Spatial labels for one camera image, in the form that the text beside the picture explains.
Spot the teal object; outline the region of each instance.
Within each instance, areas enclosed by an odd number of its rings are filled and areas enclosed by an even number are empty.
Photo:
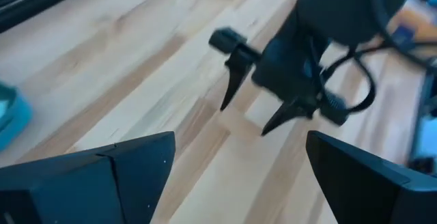
[[[0,83],[0,150],[4,150],[28,125],[31,107],[13,87]]]

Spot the blue object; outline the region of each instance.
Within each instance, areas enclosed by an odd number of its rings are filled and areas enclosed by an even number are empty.
[[[28,125],[31,108],[17,89],[0,84],[0,150],[5,149]]]

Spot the light wood tabletop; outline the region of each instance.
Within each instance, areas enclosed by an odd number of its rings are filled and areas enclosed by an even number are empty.
[[[0,79],[34,118],[0,166],[174,130],[173,169],[153,223],[335,223],[305,152],[308,130],[404,163],[424,73],[397,54],[365,58],[375,103],[336,127],[316,115],[260,137],[279,108],[243,84],[219,112],[225,57],[208,46],[232,26],[262,50],[296,0],[65,0],[0,35]],[[345,53],[332,45],[328,64]],[[349,104],[368,86],[346,64],[328,87]]]

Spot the wood grain surface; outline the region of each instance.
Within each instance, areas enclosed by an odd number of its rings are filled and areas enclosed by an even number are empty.
[[[153,223],[335,223],[305,152],[320,130],[403,163],[423,71],[390,52],[365,63],[370,109],[338,128],[316,115],[265,137],[280,102],[246,81],[219,112],[225,58],[208,46],[232,26],[262,50],[296,0],[65,0],[0,35],[0,78],[33,107],[0,166],[174,130],[175,162]],[[322,62],[345,53],[332,45]],[[368,91],[350,64],[328,87],[357,103]]]

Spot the wooden desk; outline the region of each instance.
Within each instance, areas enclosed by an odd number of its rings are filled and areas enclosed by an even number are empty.
[[[154,223],[334,223],[305,152],[321,130],[397,163],[412,136],[423,71],[378,53],[378,97],[341,128],[295,120],[261,138],[278,100],[246,82],[230,108],[225,58],[208,46],[231,25],[263,49],[295,0],[67,0],[0,35],[0,78],[35,117],[0,165],[174,130],[176,160]],[[332,46],[328,63],[343,50]],[[358,102],[350,65],[329,87]]]

